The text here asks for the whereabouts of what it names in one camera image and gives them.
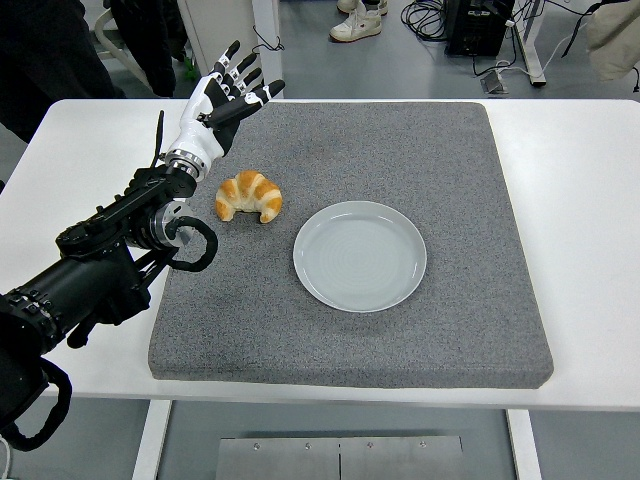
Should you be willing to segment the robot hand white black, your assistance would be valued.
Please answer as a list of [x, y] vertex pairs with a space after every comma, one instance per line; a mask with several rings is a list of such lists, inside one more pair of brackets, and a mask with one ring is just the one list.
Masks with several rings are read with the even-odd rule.
[[184, 162], [205, 170], [226, 155], [242, 120], [257, 113], [285, 87], [281, 79], [262, 84], [262, 70], [247, 69], [257, 60], [252, 53], [237, 65], [234, 41], [196, 85], [179, 122], [180, 134], [169, 147], [165, 162]]

